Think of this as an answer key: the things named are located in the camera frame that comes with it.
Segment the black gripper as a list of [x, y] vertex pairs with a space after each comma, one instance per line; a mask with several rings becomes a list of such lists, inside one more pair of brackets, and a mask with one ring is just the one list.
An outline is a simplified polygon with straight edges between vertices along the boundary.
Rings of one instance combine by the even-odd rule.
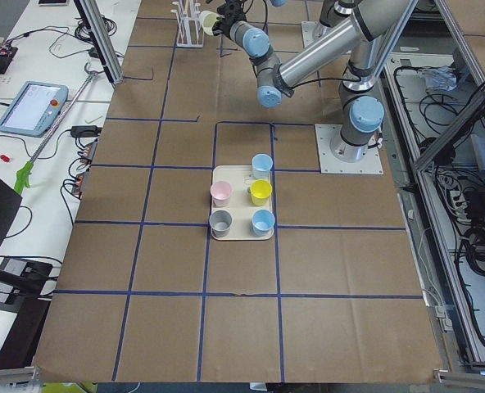
[[225, 21], [246, 21], [245, 3], [242, 0], [225, 0], [224, 4], [218, 7], [218, 14]]
[[234, 23], [237, 21], [232, 17], [217, 16], [215, 23], [212, 26], [212, 33], [214, 36], [224, 35], [227, 38], [230, 37], [230, 30]]

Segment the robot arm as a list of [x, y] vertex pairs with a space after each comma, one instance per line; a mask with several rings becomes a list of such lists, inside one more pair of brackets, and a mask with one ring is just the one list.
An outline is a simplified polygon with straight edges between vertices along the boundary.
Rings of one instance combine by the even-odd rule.
[[[322, 1], [287, 1], [281, 7], [274, 7], [269, 1], [268, 23], [297, 24], [301, 21], [318, 21], [320, 18]], [[247, 20], [260, 23], [265, 21], [265, 6], [262, 1], [254, 1], [247, 13]]]
[[346, 56], [346, 68], [338, 79], [343, 122], [329, 149], [337, 159], [356, 163], [365, 157], [385, 116], [383, 104], [370, 92], [415, 5], [414, 1], [325, 1], [311, 43], [287, 61], [279, 59], [268, 34], [249, 23], [242, 1], [219, 5], [211, 30], [249, 56], [257, 99], [267, 108], [313, 83], [316, 72]]

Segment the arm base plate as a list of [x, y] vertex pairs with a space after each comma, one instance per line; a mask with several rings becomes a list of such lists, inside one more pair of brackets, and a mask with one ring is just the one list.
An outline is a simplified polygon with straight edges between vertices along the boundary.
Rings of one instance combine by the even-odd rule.
[[328, 33], [329, 27], [322, 25], [318, 21], [302, 21], [301, 36], [303, 47], [310, 46], [314, 41], [320, 39]]
[[372, 136], [363, 147], [344, 142], [340, 124], [315, 124], [320, 173], [383, 175], [378, 144]]

